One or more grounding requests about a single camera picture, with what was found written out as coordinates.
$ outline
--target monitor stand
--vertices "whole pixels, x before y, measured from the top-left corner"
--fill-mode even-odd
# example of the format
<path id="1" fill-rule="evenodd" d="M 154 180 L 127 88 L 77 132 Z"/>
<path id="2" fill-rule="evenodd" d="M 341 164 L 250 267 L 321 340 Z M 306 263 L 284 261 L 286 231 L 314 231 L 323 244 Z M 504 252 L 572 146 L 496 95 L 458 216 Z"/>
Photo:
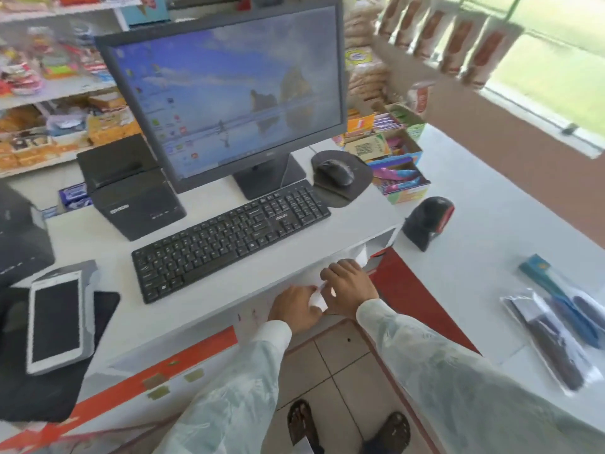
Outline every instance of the monitor stand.
<path id="1" fill-rule="evenodd" d="M 283 188 L 306 177 L 306 173 L 291 154 L 277 156 L 250 169 L 233 174 L 246 199 L 254 199 Z"/>

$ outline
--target sleeve cuff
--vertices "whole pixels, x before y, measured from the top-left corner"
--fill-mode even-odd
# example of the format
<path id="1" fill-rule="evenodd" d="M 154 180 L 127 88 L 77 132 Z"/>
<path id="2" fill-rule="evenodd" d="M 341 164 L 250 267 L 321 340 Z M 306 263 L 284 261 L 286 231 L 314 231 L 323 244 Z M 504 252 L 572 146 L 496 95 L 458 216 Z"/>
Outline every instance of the sleeve cuff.
<path id="1" fill-rule="evenodd" d="M 376 341 L 378 328 L 383 318 L 397 315 L 384 301 L 380 299 L 367 300 L 357 309 L 355 317 L 361 327 Z"/>
<path id="2" fill-rule="evenodd" d="M 261 325 L 251 341 L 268 341 L 283 355 L 291 339 L 292 331 L 286 322 L 270 320 Z"/>

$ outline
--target black sandal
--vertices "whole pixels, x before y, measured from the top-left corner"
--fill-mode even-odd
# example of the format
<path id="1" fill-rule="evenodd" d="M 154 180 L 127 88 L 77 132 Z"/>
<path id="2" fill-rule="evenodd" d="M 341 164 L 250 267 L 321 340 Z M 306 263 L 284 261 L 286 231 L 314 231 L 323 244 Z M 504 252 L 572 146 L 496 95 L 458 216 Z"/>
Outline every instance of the black sandal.
<path id="1" fill-rule="evenodd" d="M 315 454 L 323 453 L 320 446 L 320 436 L 317 434 L 317 428 L 313 421 L 311 406 L 306 400 L 300 399 L 292 403 L 288 411 L 288 432 L 292 446 L 307 437 Z"/>
<path id="2" fill-rule="evenodd" d="M 391 413 L 378 433 L 364 443 L 364 454 L 401 454 L 410 445 L 410 423 L 399 411 Z"/>

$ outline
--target black keyboard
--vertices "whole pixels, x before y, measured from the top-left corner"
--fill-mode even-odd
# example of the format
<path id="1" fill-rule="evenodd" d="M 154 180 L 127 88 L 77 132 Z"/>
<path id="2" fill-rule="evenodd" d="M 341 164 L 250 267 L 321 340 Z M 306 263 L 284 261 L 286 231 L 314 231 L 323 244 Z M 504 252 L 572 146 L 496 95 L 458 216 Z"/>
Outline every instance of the black keyboard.
<path id="1" fill-rule="evenodd" d="M 154 303 L 329 216 L 303 180 L 135 250 L 143 301 Z"/>

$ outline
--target device screen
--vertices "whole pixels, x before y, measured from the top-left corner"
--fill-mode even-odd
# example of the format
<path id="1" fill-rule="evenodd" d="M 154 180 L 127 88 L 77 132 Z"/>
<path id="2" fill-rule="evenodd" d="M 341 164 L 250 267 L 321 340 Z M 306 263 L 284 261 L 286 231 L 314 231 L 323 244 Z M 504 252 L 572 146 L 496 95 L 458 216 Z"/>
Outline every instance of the device screen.
<path id="1" fill-rule="evenodd" d="M 343 121 L 334 7 L 112 52 L 178 178 Z"/>
<path id="2" fill-rule="evenodd" d="M 32 361 L 80 347 L 78 281 L 37 290 Z"/>

